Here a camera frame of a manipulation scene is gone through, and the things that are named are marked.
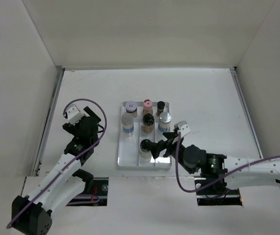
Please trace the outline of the black stopper jar white contents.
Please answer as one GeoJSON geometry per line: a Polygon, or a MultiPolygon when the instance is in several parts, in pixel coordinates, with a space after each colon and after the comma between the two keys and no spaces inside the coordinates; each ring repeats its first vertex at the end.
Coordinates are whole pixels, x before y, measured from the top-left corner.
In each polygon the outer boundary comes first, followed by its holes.
{"type": "Polygon", "coordinates": [[[151,141],[149,139],[143,139],[140,142],[140,156],[144,159],[149,159],[152,157],[150,150],[151,141]]]}

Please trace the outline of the black stopper jar brown contents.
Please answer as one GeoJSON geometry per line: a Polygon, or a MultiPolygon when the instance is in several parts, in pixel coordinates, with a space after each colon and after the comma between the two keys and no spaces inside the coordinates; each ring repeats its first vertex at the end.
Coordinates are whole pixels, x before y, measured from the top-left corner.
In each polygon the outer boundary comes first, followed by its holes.
{"type": "Polygon", "coordinates": [[[152,133],[154,130],[155,120],[154,116],[150,113],[146,114],[142,118],[141,129],[145,133],[152,133]]]}

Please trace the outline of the black cap red label bottle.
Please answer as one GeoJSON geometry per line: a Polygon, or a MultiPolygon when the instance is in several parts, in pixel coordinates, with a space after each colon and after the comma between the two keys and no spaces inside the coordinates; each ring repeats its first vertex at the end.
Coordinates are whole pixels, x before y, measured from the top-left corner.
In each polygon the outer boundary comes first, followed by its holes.
{"type": "Polygon", "coordinates": [[[162,112],[164,112],[164,108],[165,108],[165,102],[163,101],[158,101],[157,102],[157,111],[156,111],[156,116],[160,116],[160,114],[162,112]]]}

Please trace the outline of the pink cap spice jar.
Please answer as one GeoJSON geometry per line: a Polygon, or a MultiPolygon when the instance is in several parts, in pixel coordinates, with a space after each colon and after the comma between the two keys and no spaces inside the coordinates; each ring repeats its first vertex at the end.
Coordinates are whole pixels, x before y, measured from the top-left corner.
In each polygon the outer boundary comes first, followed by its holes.
{"type": "Polygon", "coordinates": [[[153,114],[153,102],[150,99],[143,102],[142,115],[145,116],[146,114],[153,114]]]}

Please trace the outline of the white cap blue label jar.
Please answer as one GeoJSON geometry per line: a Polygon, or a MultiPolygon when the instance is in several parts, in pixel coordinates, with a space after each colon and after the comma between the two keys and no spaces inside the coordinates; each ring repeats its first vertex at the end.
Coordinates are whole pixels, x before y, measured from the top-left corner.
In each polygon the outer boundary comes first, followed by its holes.
{"type": "Polygon", "coordinates": [[[134,117],[130,113],[121,116],[122,131],[127,136],[132,136],[134,132],[134,117]]]}

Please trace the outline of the grey lid sauce jar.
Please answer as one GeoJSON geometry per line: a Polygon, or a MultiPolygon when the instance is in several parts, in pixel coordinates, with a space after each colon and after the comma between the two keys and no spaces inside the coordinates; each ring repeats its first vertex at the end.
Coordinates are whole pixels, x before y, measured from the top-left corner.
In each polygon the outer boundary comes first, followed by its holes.
{"type": "Polygon", "coordinates": [[[134,118],[138,116],[138,105],[135,101],[127,101],[125,104],[127,113],[130,113],[134,118]]]}

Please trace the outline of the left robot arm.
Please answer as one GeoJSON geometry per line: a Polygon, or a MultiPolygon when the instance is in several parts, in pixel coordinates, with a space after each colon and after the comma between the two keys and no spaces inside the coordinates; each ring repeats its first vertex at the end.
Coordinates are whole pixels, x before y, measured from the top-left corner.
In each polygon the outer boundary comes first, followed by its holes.
{"type": "Polygon", "coordinates": [[[89,107],[80,111],[71,104],[63,115],[67,120],[63,129],[73,138],[37,187],[26,196],[13,200],[7,229],[14,228],[24,235],[46,235],[52,226],[53,215],[60,207],[66,206],[76,195],[88,195],[93,190],[93,176],[82,166],[93,154],[106,129],[100,127],[100,117],[89,107]]]}

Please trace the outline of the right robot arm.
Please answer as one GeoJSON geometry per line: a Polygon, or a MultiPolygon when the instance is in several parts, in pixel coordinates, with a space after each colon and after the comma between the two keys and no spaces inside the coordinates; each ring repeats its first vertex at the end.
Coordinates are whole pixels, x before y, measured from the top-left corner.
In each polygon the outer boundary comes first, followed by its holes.
{"type": "Polygon", "coordinates": [[[195,193],[211,188],[215,193],[223,193],[226,189],[243,187],[276,186],[280,187],[280,155],[266,159],[251,159],[208,153],[195,145],[183,146],[183,131],[165,132],[166,140],[152,142],[147,140],[143,148],[150,151],[153,158],[163,157],[175,159],[175,173],[182,167],[188,174],[198,173],[206,180],[204,185],[196,189],[186,189],[178,184],[184,192],[195,193]]]}

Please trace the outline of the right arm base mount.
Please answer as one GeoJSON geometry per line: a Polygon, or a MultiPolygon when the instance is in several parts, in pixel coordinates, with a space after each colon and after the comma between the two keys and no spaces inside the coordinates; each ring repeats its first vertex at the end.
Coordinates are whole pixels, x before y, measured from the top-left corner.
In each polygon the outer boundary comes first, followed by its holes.
{"type": "Polygon", "coordinates": [[[215,183],[196,192],[198,206],[242,206],[239,189],[229,189],[225,183],[215,183]]]}

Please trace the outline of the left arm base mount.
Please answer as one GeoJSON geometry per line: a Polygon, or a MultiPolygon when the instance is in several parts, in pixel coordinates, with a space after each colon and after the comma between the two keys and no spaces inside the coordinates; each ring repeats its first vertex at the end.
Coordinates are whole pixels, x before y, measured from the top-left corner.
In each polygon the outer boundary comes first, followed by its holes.
{"type": "Polygon", "coordinates": [[[67,206],[102,207],[107,206],[109,178],[94,178],[93,183],[75,196],[67,206]]]}

